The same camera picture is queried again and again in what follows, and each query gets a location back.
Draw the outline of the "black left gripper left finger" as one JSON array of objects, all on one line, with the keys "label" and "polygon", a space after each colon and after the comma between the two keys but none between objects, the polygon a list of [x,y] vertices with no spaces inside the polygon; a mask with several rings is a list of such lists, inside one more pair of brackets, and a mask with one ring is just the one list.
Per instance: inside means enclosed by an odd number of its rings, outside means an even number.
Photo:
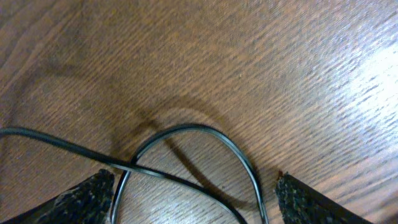
[{"label": "black left gripper left finger", "polygon": [[113,200],[114,174],[101,169],[83,182],[3,224],[101,224]]}]

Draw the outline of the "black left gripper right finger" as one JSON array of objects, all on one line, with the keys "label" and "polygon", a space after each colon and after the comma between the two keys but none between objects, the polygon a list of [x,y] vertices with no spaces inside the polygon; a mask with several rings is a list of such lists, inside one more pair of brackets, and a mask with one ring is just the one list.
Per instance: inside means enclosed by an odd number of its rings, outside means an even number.
[{"label": "black left gripper right finger", "polygon": [[371,224],[289,173],[279,173],[275,194],[285,224]]}]

